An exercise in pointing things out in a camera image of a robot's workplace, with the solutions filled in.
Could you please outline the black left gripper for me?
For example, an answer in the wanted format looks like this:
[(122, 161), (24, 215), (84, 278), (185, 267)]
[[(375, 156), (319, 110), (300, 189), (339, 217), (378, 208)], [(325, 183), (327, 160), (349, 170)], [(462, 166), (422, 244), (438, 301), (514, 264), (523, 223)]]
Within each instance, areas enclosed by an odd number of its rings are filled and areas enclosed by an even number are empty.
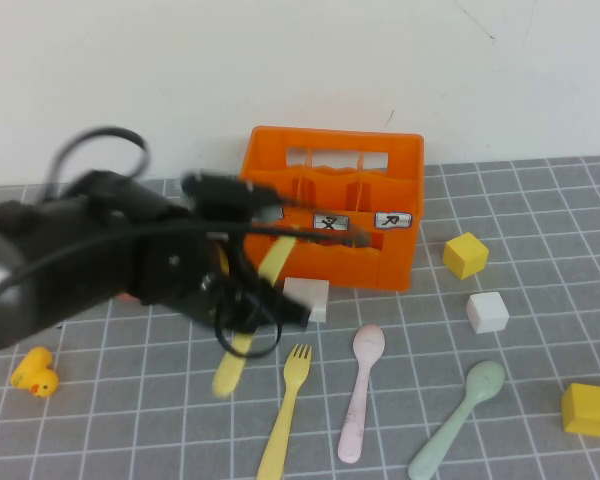
[[(240, 328), (249, 307), (239, 289), (250, 274), (241, 239), (186, 233), (139, 239), (139, 302), (161, 305), (204, 326)], [(310, 308), (270, 284), (249, 293), (249, 327), (306, 329)]]

